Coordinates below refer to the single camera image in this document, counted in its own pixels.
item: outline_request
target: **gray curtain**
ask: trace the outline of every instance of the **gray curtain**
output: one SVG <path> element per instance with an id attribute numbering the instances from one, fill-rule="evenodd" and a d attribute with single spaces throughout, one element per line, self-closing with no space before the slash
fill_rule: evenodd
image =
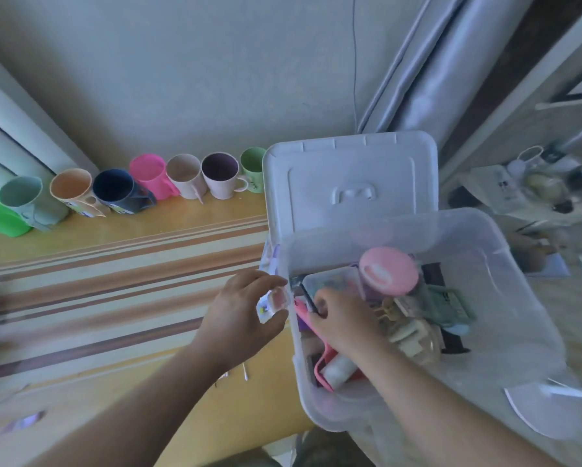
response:
<path id="1" fill-rule="evenodd" d="M 425 0 L 359 124 L 446 142 L 533 0 Z"/>

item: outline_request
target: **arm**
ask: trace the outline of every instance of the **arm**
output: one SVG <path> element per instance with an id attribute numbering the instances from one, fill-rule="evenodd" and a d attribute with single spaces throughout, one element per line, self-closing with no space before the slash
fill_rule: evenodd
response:
<path id="1" fill-rule="evenodd" d="M 354 362 L 436 467 L 559 467 L 544 452 L 460 397 L 389 344 L 361 299 L 332 289 L 309 315 L 319 335 Z"/>
<path id="2" fill-rule="evenodd" d="M 235 275 L 209 307 L 190 345 L 29 466 L 153 466 L 208 388 L 282 331 L 286 311 L 261 324 L 255 308 L 268 290 L 286 282 L 256 270 Z"/>

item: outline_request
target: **hand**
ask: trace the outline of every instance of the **hand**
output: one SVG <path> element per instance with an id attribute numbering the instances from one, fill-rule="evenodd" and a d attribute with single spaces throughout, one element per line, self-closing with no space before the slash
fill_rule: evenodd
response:
<path id="1" fill-rule="evenodd" d="M 286 284 L 284 278 L 260 270 L 239 272 L 209 306 L 191 345 L 219 364 L 221 374 L 248 360 L 284 329 L 287 310 L 261 324 L 256 304 L 269 290 Z"/>
<path id="2" fill-rule="evenodd" d="M 377 317 L 358 296 L 333 288 L 322 288 L 315 295 L 319 313 L 309 313 L 310 324 L 319 337 L 350 359 L 376 339 L 385 339 Z"/>

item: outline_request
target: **box lid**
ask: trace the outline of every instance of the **box lid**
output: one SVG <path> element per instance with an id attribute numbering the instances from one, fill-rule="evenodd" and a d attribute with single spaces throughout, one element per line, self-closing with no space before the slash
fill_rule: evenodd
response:
<path id="1" fill-rule="evenodd" d="M 422 131 L 279 142 L 263 158 L 271 240 L 438 209 L 438 154 Z"/>

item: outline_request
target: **left hand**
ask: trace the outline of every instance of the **left hand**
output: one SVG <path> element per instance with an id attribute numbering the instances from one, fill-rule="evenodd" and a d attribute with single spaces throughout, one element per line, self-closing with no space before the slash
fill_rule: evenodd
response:
<path id="1" fill-rule="evenodd" d="M 284 329 L 287 310 L 261 324 L 256 304 L 269 290 L 286 284 L 286 279 L 260 270 L 239 272 L 213 300 L 191 346 L 202 350 L 222 373 L 248 360 Z"/>

